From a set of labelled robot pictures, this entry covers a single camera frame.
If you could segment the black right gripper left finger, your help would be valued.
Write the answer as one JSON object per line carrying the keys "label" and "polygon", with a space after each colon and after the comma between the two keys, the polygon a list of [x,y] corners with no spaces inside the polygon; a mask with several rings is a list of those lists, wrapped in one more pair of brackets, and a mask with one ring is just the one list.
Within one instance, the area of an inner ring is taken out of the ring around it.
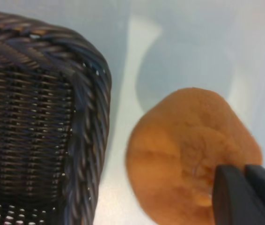
{"label": "black right gripper left finger", "polygon": [[216,168],[212,204],[217,225],[265,225],[265,206],[235,166]]}

